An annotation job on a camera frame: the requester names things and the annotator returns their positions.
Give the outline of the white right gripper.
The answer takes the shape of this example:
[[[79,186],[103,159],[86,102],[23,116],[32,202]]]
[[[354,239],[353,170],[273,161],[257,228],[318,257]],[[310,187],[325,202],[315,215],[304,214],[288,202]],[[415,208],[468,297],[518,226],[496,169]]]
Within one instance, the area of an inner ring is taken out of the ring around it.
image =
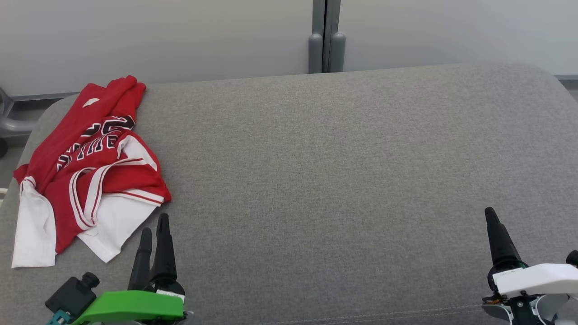
[[[566,264],[537,264],[522,268],[523,262],[497,213],[491,206],[485,208],[486,229],[494,268],[515,268],[490,275],[492,290],[500,296],[513,298],[547,294],[578,293],[578,250],[566,257]]]

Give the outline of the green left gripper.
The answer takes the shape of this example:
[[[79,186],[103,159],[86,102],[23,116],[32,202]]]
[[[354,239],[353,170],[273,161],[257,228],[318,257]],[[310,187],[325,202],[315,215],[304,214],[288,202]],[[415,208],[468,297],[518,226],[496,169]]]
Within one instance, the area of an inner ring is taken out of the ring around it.
[[[186,320],[185,290],[177,270],[169,216],[159,216],[150,270],[152,230],[142,230],[128,290],[104,292],[84,312],[84,324],[177,325]]]

